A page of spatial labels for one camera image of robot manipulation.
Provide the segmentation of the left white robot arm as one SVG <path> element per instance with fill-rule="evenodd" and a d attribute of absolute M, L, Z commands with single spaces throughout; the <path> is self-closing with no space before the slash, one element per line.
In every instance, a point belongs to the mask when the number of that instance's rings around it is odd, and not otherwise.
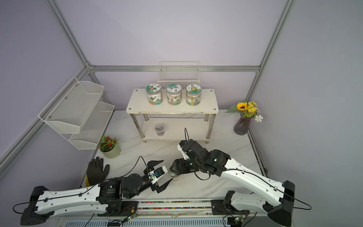
<path fill-rule="evenodd" d="M 159 186 L 158 180 L 168 174 L 166 166 L 156 168 L 162 161 L 149 161 L 144 175 L 130 174 L 111 178 L 86 188 L 68 191 L 49 191 L 44 186 L 33 189 L 27 207 L 21 214 L 20 224 L 32 226 L 45 223 L 49 218 L 64 215 L 93 213 L 100 217 L 130 215 L 136 211 L 132 198 L 150 188 L 160 193 L 169 183 Z"/>

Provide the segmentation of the seed jar purple flower lid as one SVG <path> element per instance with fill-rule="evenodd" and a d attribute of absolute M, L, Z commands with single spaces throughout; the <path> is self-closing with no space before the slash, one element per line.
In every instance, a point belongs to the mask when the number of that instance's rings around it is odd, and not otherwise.
<path fill-rule="evenodd" d="M 178 105 L 182 101 L 182 87 L 179 84 L 169 84 L 166 87 L 167 102 L 170 105 Z"/>

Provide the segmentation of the small clear jar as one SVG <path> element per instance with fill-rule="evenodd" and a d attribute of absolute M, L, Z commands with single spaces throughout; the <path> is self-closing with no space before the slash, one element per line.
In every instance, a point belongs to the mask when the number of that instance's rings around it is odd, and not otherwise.
<path fill-rule="evenodd" d="M 155 131 L 156 131 L 158 136 L 163 136 L 164 135 L 164 125 L 163 124 L 157 124 L 155 126 Z"/>
<path fill-rule="evenodd" d="M 171 169 L 168 170 L 168 173 L 173 181 L 178 181 L 180 179 L 180 176 L 174 173 Z"/>

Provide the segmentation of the seed jar green plant lid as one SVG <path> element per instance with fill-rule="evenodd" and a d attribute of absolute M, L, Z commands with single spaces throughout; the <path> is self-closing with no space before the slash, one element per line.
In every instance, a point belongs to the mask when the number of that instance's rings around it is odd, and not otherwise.
<path fill-rule="evenodd" d="M 163 102 L 162 89 L 159 84 L 153 83 L 146 87 L 148 101 L 151 105 L 159 105 Z"/>

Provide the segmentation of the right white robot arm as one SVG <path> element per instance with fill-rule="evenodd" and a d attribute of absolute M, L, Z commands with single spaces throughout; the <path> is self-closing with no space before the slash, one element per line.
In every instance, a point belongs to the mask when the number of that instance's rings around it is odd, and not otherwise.
<path fill-rule="evenodd" d="M 213 150 L 203 150 L 200 155 L 188 150 L 183 158 L 176 159 L 169 168 L 171 176 L 201 171 L 239 183 L 256 193 L 257 198 L 238 199 L 235 192 L 227 196 L 227 202 L 235 210 L 255 210 L 264 212 L 276 223 L 290 227 L 295 203 L 295 184 L 290 181 L 279 182 L 257 174 L 238 163 L 228 154 Z"/>

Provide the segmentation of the seed jar sunflower lid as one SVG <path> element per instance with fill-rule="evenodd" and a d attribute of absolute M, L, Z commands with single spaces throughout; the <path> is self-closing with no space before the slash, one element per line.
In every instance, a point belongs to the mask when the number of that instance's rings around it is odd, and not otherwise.
<path fill-rule="evenodd" d="M 188 105 L 196 106 L 201 101 L 201 87 L 198 84 L 188 85 L 186 88 L 186 102 Z"/>

